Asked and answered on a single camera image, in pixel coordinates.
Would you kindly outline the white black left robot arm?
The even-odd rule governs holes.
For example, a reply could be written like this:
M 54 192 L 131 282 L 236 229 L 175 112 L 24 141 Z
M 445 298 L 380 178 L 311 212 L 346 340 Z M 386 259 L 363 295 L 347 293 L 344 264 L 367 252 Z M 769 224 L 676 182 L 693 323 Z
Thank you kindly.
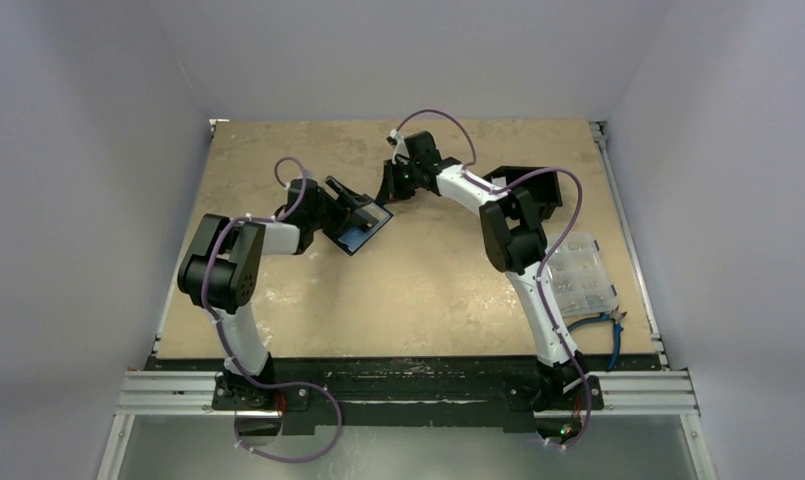
M 332 176 L 289 182 L 286 202 L 270 217 L 202 217 L 180 263 L 177 286 L 208 312 L 225 353 L 224 367 L 243 376 L 237 395 L 250 408 L 270 405 L 280 385 L 250 306 L 262 259 L 301 255 L 317 233 L 353 256 L 392 217 L 372 197 Z

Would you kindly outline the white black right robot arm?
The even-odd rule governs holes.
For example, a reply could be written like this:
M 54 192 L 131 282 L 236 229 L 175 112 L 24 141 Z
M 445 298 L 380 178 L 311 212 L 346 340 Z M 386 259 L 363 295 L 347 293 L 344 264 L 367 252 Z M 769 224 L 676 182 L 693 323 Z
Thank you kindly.
M 476 214 L 487 258 L 515 289 L 531 329 L 539 397 L 551 406 L 562 407 L 577 396 L 579 386 L 590 395 L 592 388 L 580 349 L 568 332 L 545 276 L 556 247 L 547 240 L 537 202 L 523 186 L 551 173 L 551 168 L 530 169 L 513 182 L 496 186 L 470 173 L 459 160 L 442 157 L 428 131 L 404 136 L 393 129 L 387 141 L 393 154 L 383 164 L 379 204 L 410 199 L 423 189 Z

